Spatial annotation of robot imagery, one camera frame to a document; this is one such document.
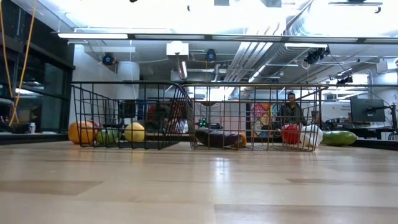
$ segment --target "yellow fruit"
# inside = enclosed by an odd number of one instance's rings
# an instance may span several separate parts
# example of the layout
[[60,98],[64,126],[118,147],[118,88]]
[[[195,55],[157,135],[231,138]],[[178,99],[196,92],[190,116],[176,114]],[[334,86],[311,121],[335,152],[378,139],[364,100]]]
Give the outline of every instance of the yellow fruit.
[[94,141],[95,134],[96,131],[93,131],[93,123],[91,122],[74,122],[69,125],[68,138],[75,144],[91,144]]
[[129,142],[143,142],[145,138],[145,129],[141,124],[134,122],[127,125],[124,131],[124,137]]

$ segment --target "bottle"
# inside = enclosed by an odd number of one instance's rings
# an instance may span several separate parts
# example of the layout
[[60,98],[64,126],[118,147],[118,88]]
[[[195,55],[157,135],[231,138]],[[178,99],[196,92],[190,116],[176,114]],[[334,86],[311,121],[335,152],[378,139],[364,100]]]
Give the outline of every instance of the bottle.
[[36,130],[36,125],[35,125],[35,123],[31,123],[29,127],[30,127],[30,128],[29,128],[30,133],[31,133],[31,134],[34,134],[34,133],[35,133],[35,130]]

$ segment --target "rope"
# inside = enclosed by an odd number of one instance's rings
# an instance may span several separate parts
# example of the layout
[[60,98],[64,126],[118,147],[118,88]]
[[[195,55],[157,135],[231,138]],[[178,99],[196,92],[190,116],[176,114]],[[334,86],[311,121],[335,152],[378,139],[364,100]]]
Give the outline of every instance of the rope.
[[[22,83],[24,82],[24,76],[25,76],[26,65],[27,65],[27,58],[28,58],[28,55],[29,55],[29,48],[30,48],[30,40],[32,39],[33,25],[34,25],[34,22],[35,22],[36,5],[37,5],[37,0],[34,0],[33,12],[32,12],[32,21],[30,22],[29,37],[27,39],[25,60],[24,60],[24,66],[22,68],[21,80],[19,82],[19,89],[22,89]],[[10,120],[10,123],[9,123],[10,126],[12,125],[12,122],[14,121],[14,118],[16,117],[17,107],[18,107],[18,103],[19,103],[19,98],[20,97],[21,97],[21,91],[18,91],[18,95],[17,95],[17,99],[16,99],[16,102],[15,102],[15,107],[14,107],[14,112],[12,113],[12,117],[11,117],[11,120]]]

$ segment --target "wire basket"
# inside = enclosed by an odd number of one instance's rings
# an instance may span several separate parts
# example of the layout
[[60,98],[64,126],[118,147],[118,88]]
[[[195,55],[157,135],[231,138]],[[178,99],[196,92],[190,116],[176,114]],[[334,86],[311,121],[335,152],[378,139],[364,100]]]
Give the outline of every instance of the wire basket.
[[188,131],[191,99],[175,83],[72,82],[72,94],[82,147],[163,149]]
[[[326,85],[202,83],[182,86],[192,97],[192,149],[314,151],[320,142]],[[289,101],[289,95],[295,99]]]

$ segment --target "person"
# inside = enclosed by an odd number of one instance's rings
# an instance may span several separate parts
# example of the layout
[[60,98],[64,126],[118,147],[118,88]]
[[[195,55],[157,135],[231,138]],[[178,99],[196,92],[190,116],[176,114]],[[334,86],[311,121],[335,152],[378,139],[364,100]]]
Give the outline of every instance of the person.
[[287,95],[289,100],[288,103],[280,107],[279,118],[281,120],[281,125],[286,124],[303,124],[307,125],[304,119],[303,110],[300,105],[296,103],[296,95],[294,93],[289,93]]

